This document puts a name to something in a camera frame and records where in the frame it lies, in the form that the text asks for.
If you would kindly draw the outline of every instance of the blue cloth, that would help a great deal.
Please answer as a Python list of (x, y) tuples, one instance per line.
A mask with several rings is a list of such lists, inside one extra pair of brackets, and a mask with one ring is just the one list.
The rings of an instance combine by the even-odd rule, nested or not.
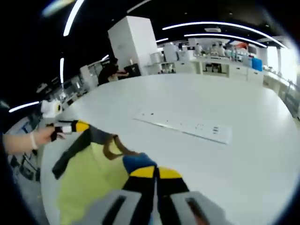
[(252, 68), (258, 71), (263, 70), (263, 61), (257, 58), (252, 58)]
[(138, 156), (124, 156), (123, 164), (128, 174), (139, 168), (152, 165), (157, 166), (156, 162), (150, 159), (145, 153), (141, 153)]

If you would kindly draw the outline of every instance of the round table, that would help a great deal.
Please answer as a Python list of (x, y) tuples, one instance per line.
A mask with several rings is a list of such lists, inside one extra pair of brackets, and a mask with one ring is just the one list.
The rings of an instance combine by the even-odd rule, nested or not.
[[(220, 144), (133, 119), (140, 109), (166, 110), (220, 121), (232, 140)], [(61, 115), (118, 134), (129, 149), (181, 173), (224, 209), (233, 224), (266, 225), (281, 215), (300, 177), (300, 134), (274, 91), (228, 78), (150, 75), (111, 82), (74, 102)], [(41, 188), (51, 225), (59, 224), (60, 181), (52, 167), (79, 134), (45, 147)]]

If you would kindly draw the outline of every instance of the black ceiling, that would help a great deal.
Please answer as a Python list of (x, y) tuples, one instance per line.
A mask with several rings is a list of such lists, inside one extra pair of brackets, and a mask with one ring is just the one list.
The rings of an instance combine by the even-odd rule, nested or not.
[[(107, 30), (126, 15), (151, 19), (157, 39), (184, 39), (184, 34), (204, 32), (205, 26), (187, 26), (162, 30), (165, 26), (197, 21), (221, 21), (246, 25), (269, 35), (279, 35), (278, 22), (270, 20), (259, 4), (245, 1), (152, 0), (127, 14), (141, 0), (85, 0), (69, 36), (63, 31), (74, 3), (49, 18), (41, 11), (51, 1), (17, 1), (7, 7), (2, 19), (7, 41), (4, 44), (7, 73), (2, 79), (0, 98), (12, 107), (40, 100), (35, 94), (41, 82), (59, 76), (59, 61), (65, 58), (65, 80), (79, 74), (79, 68), (112, 53)], [(252, 40), (260, 35), (234, 27), (219, 26), (228, 33)]]

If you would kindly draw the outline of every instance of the power strip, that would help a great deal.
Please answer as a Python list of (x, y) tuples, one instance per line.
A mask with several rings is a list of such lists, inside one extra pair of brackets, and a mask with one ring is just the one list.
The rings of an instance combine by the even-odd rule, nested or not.
[(229, 126), (219, 125), (214, 121), (199, 118), (183, 118), (180, 115), (175, 115), (173, 112), (140, 110), (133, 116), (133, 119), (218, 143), (229, 144), (232, 138), (232, 129)]

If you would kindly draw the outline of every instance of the ceiling light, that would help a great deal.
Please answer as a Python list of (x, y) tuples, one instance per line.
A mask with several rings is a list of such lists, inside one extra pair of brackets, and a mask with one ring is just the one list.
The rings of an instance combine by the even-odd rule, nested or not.
[(52, 16), (73, 1), (74, 0), (54, 0), (42, 11), (42, 15), (45, 17)]
[(27, 106), (31, 106), (31, 105), (36, 105), (36, 104), (38, 104), (38, 103), (39, 103), (39, 101), (27, 103), (27, 104), (24, 104), (24, 105), (20, 105), (20, 106), (18, 106), (18, 107), (12, 108), (11, 110), (9, 110), (9, 112), (12, 113), (12, 112), (17, 111), (17, 110), (19, 110), (19, 109), (23, 109), (23, 108), (25, 108), (25, 107), (27, 107)]
[(60, 83), (64, 83), (64, 58), (60, 59)]
[(106, 60), (108, 57), (109, 55), (104, 56), (101, 61)]
[(137, 4), (136, 6), (133, 6), (131, 9), (127, 10), (127, 13), (130, 13), (131, 11), (135, 10), (136, 8), (139, 8), (140, 6), (142, 6), (143, 4), (146, 4), (149, 1), (151, 1), (151, 0), (142, 1), (141, 3)]
[(168, 38), (160, 39), (160, 40), (157, 40), (156, 43), (162, 42), (162, 41), (167, 41), (167, 40), (169, 40), (169, 39)]
[(69, 18), (67, 19), (65, 31), (64, 31), (64, 37), (69, 35), (72, 23), (75, 19), (75, 16), (80, 8), (80, 6), (83, 4), (84, 0), (77, 0), (77, 2), (74, 4), (74, 7), (69, 15)]
[(241, 28), (241, 29), (246, 29), (246, 30), (252, 31), (254, 33), (263, 35), (264, 37), (269, 38), (272, 41), (276, 42), (281, 47), (287, 48), (281, 42), (279, 42), (278, 40), (274, 39), (273, 37), (271, 37), (271, 36), (269, 36), (269, 35), (267, 35), (265, 33), (262, 33), (262, 32), (260, 32), (258, 30), (250, 28), (250, 27), (246, 27), (246, 26), (242, 26), (242, 25), (238, 25), (238, 24), (234, 24), (234, 23), (230, 23), (230, 22), (187, 22), (187, 23), (181, 23), (181, 24), (177, 24), (177, 25), (173, 25), (173, 26), (169, 26), (169, 27), (164, 27), (163, 30), (168, 30), (168, 29), (172, 29), (172, 28), (176, 28), (176, 27), (189, 26), (189, 25), (200, 25), (200, 24), (227, 25), (227, 26), (232, 26), (232, 27), (238, 27), (238, 28)]
[(233, 36), (233, 35), (227, 35), (227, 34), (209, 34), (209, 33), (204, 33), (204, 34), (186, 34), (185, 37), (191, 37), (191, 36), (221, 36), (221, 37), (227, 37), (227, 38), (236, 38), (236, 39), (241, 39), (247, 42), (251, 42), (253, 44), (262, 46), (264, 48), (266, 48), (266, 45), (263, 45), (262, 43), (259, 43), (257, 41), (253, 41), (247, 38), (243, 38), (243, 37), (238, 37), (238, 36)]

